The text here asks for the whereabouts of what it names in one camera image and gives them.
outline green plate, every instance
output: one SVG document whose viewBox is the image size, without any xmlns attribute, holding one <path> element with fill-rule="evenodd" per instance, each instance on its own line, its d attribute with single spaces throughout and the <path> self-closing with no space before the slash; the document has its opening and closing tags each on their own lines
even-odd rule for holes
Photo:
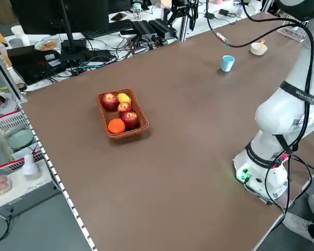
<svg viewBox="0 0 314 251">
<path fill-rule="evenodd" d="M 24 129 L 13 134 L 8 139 L 8 146 L 11 149 L 23 149 L 33 141 L 33 135 L 30 130 Z"/>
</svg>

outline white bowl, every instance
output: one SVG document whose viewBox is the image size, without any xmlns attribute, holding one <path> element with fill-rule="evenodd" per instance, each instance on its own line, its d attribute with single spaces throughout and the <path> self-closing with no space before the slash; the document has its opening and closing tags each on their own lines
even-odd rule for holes
<svg viewBox="0 0 314 251">
<path fill-rule="evenodd" d="M 267 46 L 266 45 L 262 45 L 261 49 L 259 50 L 260 43 L 252 43 L 251 44 L 251 53 L 255 54 L 257 56 L 261 56 L 263 55 L 266 51 L 267 51 Z"/>
</svg>

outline brown table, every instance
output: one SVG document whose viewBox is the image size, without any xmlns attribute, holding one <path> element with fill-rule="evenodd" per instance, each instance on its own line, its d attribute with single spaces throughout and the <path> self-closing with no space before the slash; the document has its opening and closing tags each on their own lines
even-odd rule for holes
<svg viewBox="0 0 314 251">
<path fill-rule="evenodd" d="M 277 25 L 219 30 L 241 44 Z M 280 211 L 246 192 L 232 164 L 300 48 L 278 33 L 266 44 L 260 58 L 204 33 L 28 95 L 23 109 L 99 250 L 251 250 L 269 230 Z M 230 73 L 219 70 L 225 54 L 236 58 Z M 123 87 L 136 92 L 150 129 L 114 141 L 95 97 Z M 314 134 L 300 156 L 314 165 Z M 293 163 L 292 178 L 295 195 L 305 168 Z"/>
</svg>

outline keyboard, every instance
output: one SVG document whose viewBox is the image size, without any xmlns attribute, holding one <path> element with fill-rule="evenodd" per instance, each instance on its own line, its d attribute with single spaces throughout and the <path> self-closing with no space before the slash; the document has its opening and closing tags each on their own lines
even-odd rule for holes
<svg viewBox="0 0 314 251">
<path fill-rule="evenodd" d="M 93 39 L 108 34 L 112 34 L 122 30 L 128 30 L 132 28 L 132 21 L 130 19 L 120 20 L 117 22 L 110 22 L 109 28 L 106 30 L 97 30 L 97 31 L 87 31 L 83 32 L 83 35 L 86 39 Z"/>
</svg>

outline wire basket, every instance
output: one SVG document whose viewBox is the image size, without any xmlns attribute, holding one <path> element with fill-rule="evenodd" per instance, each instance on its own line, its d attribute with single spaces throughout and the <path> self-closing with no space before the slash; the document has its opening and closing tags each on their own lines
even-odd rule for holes
<svg viewBox="0 0 314 251">
<path fill-rule="evenodd" d="M 287 15 L 287 18 L 295 19 L 291 15 Z M 301 23 L 305 25 L 306 27 L 308 27 L 308 24 L 309 24 L 308 21 L 301 22 Z M 291 23 L 289 21 L 284 21 L 283 25 L 287 25 L 287 24 L 291 24 Z M 298 42 L 303 42 L 307 36 L 304 29 L 300 27 L 286 27 L 286 28 L 277 30 L 277 32 Z"/>
<path fill-rule="evenodd" d="M 7 149 L 7 144 L 4 139 L 5 133 L 17 127 L 24 127 L 28 129 L 28 124 L 20 111 L 8 113 L 0 117 L 0 170 L 7 173 L 12 173 L 20 169 L 25 163 L 24 158 L 13 159 L 12 155 Z M 33 152 L 35 162 L 43 159 L 41 151 Z"/>
</svg>

